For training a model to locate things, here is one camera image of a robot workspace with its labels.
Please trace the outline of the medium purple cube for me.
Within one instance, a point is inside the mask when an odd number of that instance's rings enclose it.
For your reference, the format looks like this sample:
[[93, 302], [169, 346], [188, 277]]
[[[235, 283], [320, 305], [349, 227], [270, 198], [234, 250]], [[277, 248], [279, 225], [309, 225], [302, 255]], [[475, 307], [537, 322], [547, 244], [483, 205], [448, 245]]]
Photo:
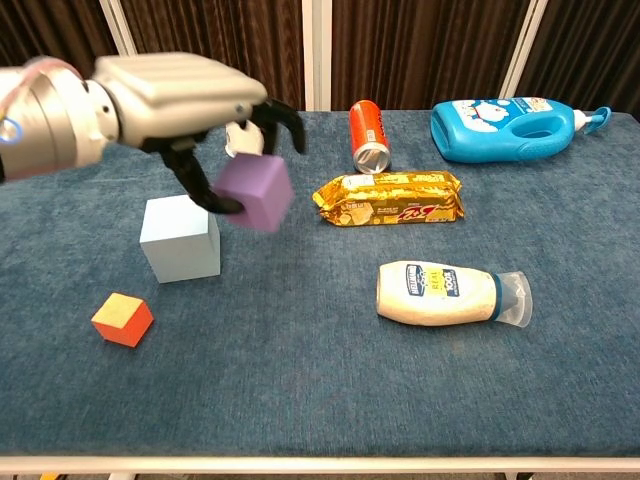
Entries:
[[242, 213], [227, 216], [230, 223], [264, 232], [279, 229], [294, 199], [286, 163], [275, 155], [238, 153], [222, 169], [213, 190], [244, 206]]

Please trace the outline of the large light blue cube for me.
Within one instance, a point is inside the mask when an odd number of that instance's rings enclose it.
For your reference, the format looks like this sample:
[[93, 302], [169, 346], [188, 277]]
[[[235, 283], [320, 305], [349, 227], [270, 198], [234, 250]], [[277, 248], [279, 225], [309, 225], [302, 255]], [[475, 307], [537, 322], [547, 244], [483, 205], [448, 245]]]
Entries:
[[160, 283], [221, 273], [216, 218], [187, 195], [149, 199], [139, 243]]

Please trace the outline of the orange drink can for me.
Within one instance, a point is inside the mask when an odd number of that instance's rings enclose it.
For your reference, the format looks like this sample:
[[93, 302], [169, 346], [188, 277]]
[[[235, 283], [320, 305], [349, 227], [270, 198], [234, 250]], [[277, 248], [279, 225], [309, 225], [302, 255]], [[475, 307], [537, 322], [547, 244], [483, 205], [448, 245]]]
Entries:
[[357, 101], [349, 111], [349, 129], [355, 169], [363, 174], [385, 171], [391, 154], [380, 108], [371, 100]]

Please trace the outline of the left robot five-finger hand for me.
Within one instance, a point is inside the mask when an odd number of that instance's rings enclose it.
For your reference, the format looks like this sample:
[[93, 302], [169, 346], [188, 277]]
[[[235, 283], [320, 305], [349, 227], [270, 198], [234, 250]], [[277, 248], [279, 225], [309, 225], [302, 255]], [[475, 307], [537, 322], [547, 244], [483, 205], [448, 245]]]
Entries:
[[295, 150], [307, 151], [297, 110], [271, 97], [260, 81], [208, 57], [187, 52], [103, 56], [92, 78], [113, 102], [119, 143], [159, 154], [190, 199], [211, 213], [244, 210], [239, 201], [211, 189], [194, 154], [211, 130], [251, 122], [263, 135], [264, 152], [271, 154], [284, 125]]

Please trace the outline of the white partition post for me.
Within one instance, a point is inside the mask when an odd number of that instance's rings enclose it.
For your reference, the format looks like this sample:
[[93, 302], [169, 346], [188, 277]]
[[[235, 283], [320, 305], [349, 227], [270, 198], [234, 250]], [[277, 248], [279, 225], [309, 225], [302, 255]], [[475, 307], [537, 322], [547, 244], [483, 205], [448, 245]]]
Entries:
[[331, 110], [332, 0], [301, 0], [305, 108]]
[[99, 0], [119, 55], [136, 55], [137, 48], [121, 0]]
[[544, 16], [548, 0], [529, 0], [529, 5], [515, 44], [515, 48], [507, 68], [499, 97], [507, 98], [515, 95], [522, 73], [526, 66], [531, 48], [536, 39], [539, 26]]

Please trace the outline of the small orange yellow cube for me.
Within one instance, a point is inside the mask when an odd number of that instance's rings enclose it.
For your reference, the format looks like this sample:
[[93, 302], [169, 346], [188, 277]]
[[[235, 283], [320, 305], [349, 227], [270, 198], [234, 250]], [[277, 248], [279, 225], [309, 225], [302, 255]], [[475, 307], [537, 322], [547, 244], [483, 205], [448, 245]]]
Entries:
[[135, 348], [154, 321], [143, 299], [113, 292], [91, 318], [103, 339]]

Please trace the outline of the mayonnaise squeeze bottle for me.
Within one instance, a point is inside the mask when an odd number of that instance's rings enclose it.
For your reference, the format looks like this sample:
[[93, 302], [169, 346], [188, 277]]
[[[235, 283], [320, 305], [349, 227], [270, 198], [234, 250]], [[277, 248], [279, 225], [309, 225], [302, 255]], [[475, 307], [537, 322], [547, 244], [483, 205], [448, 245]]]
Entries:
[[520, 271], [491, 273], [425, 261], [395, 261], [378, 268], [376, 310], [387, 319], [438, 327], [474, 322], [528, 326], [530, 284]]

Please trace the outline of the dark brown pleated partition panel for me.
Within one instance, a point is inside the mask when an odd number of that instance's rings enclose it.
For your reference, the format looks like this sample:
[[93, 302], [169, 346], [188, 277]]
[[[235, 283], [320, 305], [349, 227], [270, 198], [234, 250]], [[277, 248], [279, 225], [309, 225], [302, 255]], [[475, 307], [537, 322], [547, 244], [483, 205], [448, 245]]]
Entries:
[[640, 0], [548, 0], [516, 94], [640, 121]]
[[301, 0], [120, 0], [140, 53], [212, 58], [305, 108]]
[[87, 75], [116, 52], [100, 0], [0, 0], [0, 67], [48, 55]]
[[332, 0], [331, 107], [495, 98], [529, 0]]

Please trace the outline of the gold biscuit packet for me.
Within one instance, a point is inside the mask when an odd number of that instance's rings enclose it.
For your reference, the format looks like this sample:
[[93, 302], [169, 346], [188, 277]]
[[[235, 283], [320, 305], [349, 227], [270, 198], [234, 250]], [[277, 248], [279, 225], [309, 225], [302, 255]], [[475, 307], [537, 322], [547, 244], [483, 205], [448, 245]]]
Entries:
[[353, 174], [329, 181], [312, 200], [338, 227], [448, 223], [465, 215], [460, 189], [448, 171]]

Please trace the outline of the blue detergent bottle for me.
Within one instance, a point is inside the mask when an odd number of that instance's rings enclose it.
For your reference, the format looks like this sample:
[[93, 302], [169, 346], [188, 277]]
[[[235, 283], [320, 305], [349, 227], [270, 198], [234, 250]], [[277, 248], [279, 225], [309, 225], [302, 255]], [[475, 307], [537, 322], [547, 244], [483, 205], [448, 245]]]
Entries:
[[574, 135], [608, 125], [612, 110], [591, 114], [541, 97], [452, 100], [431, 112], [431, 137], [449, 162], [527, 162], [566, 149]]

